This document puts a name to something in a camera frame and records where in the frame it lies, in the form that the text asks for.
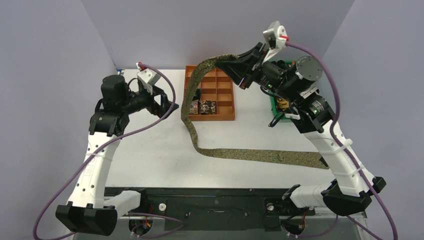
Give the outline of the olive floral patterned tie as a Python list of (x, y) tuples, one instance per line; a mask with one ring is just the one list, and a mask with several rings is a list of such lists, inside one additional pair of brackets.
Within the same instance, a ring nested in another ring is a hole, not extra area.
[(184, 91), (181, 120), (187, 128), (195, 150), (207, 157), (286, 164), (325, 169), (321, 155), (301, 136), (292, 123), (280, 123), (269, 128), (271, 101), (258, 88), (235, 94), (235, 119), (230, 121), (192, 121), (189, 119), (189, 97), (195, 94), (195, 84), (212, 70), (218, 61), (233, 60), (224, 54), (200, 62), (190, 76)]

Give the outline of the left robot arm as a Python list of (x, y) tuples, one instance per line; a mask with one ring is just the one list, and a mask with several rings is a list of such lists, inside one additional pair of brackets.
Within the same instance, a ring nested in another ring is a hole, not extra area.
[(149, 201), (139, 190), (124, 190), (104, 199), (115, 152), (121, 139), (130, 135), (125, 133), (130, 115), (147, 110), (161, 122), (179, 107), (161, 88), (146, 88), (141, 81), (138, 85), (138, 91), (130, 90), (125, 78), (117, 74), (102, 80), (102, 98), (90, 118), (85, 160), (74, 175), (77, 182), (67, 203), (55, 211), (56, 218), (74, 233), (109, 236), (120, 217), (149, 210)]

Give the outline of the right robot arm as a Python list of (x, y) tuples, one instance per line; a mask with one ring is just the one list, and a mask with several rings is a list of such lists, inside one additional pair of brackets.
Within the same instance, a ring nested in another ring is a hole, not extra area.
[(309, 50), (290, 67), (266, 59), (268, 50), (261, 43), (237, 56), (221, 57), (216, 67), (241, 89), (258, 84), (270, 94), (287, 100), (283, 113), (318, 150), (334, 180), (330, 183), (294, 185), (282, 199), (283, 209), (294, 214), (299, 209), (325, 207), (339, 216), (363, 212), (386, 186), (357, 159), (333, 110), (317, 88), (317, 81), (328, 73)]

